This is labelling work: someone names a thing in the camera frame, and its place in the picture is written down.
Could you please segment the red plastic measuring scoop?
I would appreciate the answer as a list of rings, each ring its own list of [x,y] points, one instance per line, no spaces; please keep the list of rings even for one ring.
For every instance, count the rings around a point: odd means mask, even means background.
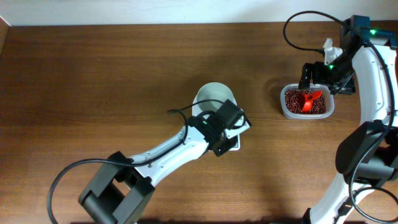
[[[313,102],[322,96],[322,91],[314,91],[312,93],[302,93],[301,94],[301,111],[307,113],[311,110]]]

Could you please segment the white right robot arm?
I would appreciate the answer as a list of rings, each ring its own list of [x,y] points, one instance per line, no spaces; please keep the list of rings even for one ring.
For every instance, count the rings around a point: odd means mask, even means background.
[[[340,47],[324,47],[323,62],[306,63],[299,89],[320,85],[332,95],[355,91],[358,81],[359,127],[336,152],[337,174],[323,198],[308,208],[303,223],[343,223],[353,210],[374,222],[359,202],[374,191],[385,192],[397,179],[397,41],[393,31],[372,28],[366,16],[342,21]]]

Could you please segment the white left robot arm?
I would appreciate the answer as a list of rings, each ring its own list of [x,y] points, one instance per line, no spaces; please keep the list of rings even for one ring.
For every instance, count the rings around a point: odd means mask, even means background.
[[[245,115],[212,111],[191,116],[178,134],[159,146],[131,157],[108,157],[78,198],[96,223],[136,223],[156,185],[184,164],[208,151],[221,156],[236,147],[251,127]]]

